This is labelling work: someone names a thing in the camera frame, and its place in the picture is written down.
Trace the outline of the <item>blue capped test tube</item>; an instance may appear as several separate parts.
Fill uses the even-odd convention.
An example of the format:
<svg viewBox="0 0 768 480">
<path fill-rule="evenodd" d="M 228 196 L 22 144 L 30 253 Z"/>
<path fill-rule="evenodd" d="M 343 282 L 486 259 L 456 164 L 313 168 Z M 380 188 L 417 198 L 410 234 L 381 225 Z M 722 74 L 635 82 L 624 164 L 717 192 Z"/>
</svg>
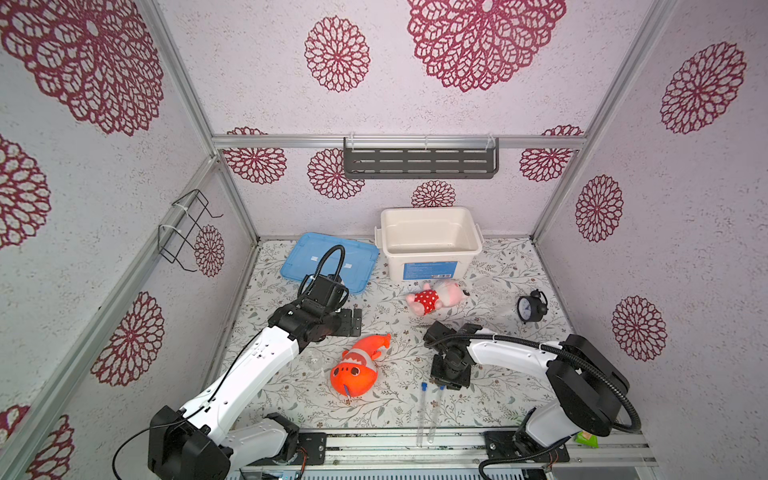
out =
<svg viewBox="0 0 768 480">
<path fill-rule="evenodd" d="M 427 442 L 432 445 L 435 441 L 436 431 L 440 423 L 441 406 L 443 403 L 445 387 L 440 386 L 432 403 L 430 426 L 427 434 Z"/>
<path fill-rule="evenodd" d="M 416 431 L 416 447 L 421 448 L 424 442 L 424 427 L 426 423 L 426 411 L 427 411 L 427 390 L 428 384 L 422 382 L 420 386 L 419 405 L 417 412 L 417 431 Z"/>
</svg>

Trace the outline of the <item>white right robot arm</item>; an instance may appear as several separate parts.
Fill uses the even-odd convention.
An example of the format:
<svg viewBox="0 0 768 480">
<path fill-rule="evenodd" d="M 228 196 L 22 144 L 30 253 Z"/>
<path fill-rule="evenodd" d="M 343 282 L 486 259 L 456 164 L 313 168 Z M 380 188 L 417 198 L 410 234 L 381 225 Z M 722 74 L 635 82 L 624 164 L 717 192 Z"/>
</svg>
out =
<svg viewBox="0 0 768 480">
<path fill-rule="evenodd" d="M 549 382 L 555 399 L 535 407 L 511 438 L 497 447 L 512 462 L 545 460 L 580 432 L 607 437 L 638 433 L 640 416 L 628 398 L 630 383 L 586 338 L 536 342 L 468 323 L 456 330 L 436 321 L 424 345 L 435 352 L 431 380 L 449 390 L 471 384 L 472 369 L 503 367 Z"/>
</svg>

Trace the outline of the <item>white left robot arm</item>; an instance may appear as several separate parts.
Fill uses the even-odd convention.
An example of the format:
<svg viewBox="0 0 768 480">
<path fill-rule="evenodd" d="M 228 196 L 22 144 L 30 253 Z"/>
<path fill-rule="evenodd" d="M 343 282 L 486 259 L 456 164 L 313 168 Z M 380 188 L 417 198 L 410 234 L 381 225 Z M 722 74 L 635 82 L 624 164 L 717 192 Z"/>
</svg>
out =
<svg viewBox="0 0 768 480">
<path fill-rule="evenodd" d="M 308 345 L 339 336 L 358 322 L 345 308 L 349 292 L 337 274 L 317 274 L 296 300 L 278 308 L 226 372 L 182 407 L 162 407 L 149 427 L 148 468 L 160 479 L 224 479 L 260 460 L 299 455 L 299 428 L 272 413 L 233 427 L 243 410 Z"/>
</svg>

